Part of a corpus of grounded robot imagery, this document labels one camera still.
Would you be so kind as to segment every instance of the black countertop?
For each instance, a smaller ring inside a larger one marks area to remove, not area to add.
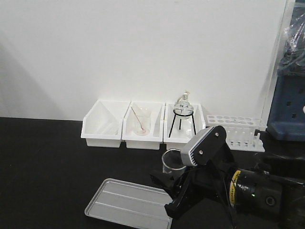
[[[87,147],[81,122],[0,118],[0,228],[126,229],[85,216],[106,178],[153,186],[150,171],[162,169],[160,150]],[[262,133],[266,154],[305,155],[305,143],[280,142]],[[253,167],[253,152],[233,151],[241,168]],[[277,229],[277,224],[239,214],[238,229]],[[230,228],[223,207],[204,199],[172,229]]]

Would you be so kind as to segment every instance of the yellow warning sticker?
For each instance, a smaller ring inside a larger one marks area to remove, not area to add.
[[[238,177],[241,173],[241,170],[237,170],[231,180],[230,184],[230,192],[229,192],[229,198],[231,205],[234,205],[236,203],[236,182],[238,180]]]

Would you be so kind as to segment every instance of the tripod leg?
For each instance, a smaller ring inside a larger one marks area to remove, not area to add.
[[[195,129],[195,122],[194,122],[194,115],[193,114],[192,114],[192,120],[193,120],[194,133],[196,135],[196,129]]]
[[[171,137],[172,130],[173,130],[173,124],[175,123],[175,118],[176,118],[176,114],[175,114],[175,116],[173,117],[173,123],[172,123],[171,131],[170,131],[170,135],[169,135],[168,137]]]

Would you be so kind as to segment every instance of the gray tray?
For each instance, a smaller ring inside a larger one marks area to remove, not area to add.
[[[172,218],[164,205],[172,202],[162,189],[106,179],[85,209],[85,215],[139,229],[169,229]]]

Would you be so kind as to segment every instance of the empty white bin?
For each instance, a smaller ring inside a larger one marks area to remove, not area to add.
[[[122,123],[130,102],[98,100],[84,117],[81,138],[87,146],[119,148]]]
[[[205,129],[205,121],[203,112],[200,104],[191,104],[194,107],[194,122],[196,133],[200,130]],[[188,119],[182,119],[181,130],[179,130],[179,116],[176,116],[176,120],[173,125],[171,137],[169,137],[171,126],[173,123],[174,104],[166,104],[165,118],[164,118],[164,134],[163,141],[166,144],[166,149],[176,148],[182,149],[186,143],[194,136],[193,121],[190,116]]]
[[[139,124],[139,120],[132,107],[136,113],[141,110],[147,114],[149,131],[146,135],[136,133],[135,126]],[[164,109],[165,103],[131,103],[123,122],[122,139],[126,141],[127,148],[160,149],[160,143],[163,141]]]

